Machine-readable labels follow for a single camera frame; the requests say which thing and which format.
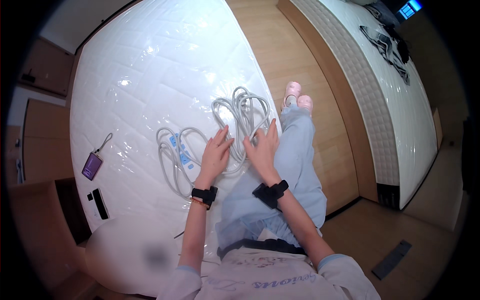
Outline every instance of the black wrist band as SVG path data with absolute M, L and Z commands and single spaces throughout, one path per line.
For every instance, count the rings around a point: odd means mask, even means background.
M 283 192 L 288 189 L 288 183 L 282 180 L 271 187 L 260 184 L 252 194 L 272 209 L 278 209 L 278 199 L 283 197 Z
M 207 208 L 207 210 L 210 210 L 210 208 L 212 207 L 212 202 L 215 201 L 216 198 L 216 191 L 218 191 L 218 188 L 214 186 L 210 186 L 209 190 L 199 190 L 194 188 L 192 190 L 192 197 L 202 199 L 203 203 L 210 206 L 209 208 Z

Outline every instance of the jeans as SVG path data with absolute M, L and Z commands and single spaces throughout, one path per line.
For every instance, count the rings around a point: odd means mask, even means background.
M 315 127 L 306 108 L 292 104 L 280 115 L 283 134 L 274 166 L 290 191 L 320 228 L 325 221 L 327 198 L 313 169 L 312 147 Z M 251 166 L 222 204 L 222 220 L 215 224 L 218 245 L 225 248 L 241 239 L 257 240 L 264 228 L 280 239 L 300 247 L 283 214 L 252 195 L 262 179 Z

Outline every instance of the window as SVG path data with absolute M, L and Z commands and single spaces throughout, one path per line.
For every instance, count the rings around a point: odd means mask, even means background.
M 401 15 L 406 20 L 420 9 L 421 4 L 417 0 L 410 0 L 398 11 L 397 15 Z

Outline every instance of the black waistband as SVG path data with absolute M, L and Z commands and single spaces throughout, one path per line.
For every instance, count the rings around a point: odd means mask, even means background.
M 216 254 L 220 257 L 220 260 L 222 260 L 228 252 L 232 251 L 233 249 L 239 249 L 242 246 L 245 248 L 251 248 L 251 249 L 262 249 L 262 250 L 271 250 L 271 251 L 277 251 L 277 252 L 283 252 L 283 253 L 307 255 L 303 248 L 295 247 L 294 245 L 289 244 L 282 239 L 277 239 L 277 240 L 243 239 L 225 247 L 225 249 L 223 250 L 220 249 L 220 247 L 218 247 Z

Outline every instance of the wooden bed frame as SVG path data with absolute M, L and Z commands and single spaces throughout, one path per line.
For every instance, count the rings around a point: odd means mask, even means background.
M 303 38 L 332 89 L 350 140 L 359 196 L 378 202 L 372 150 L 360 108 L 347 78 L 327 43 L 303 13 L 290 0 L 278 0 L 277 7 Z

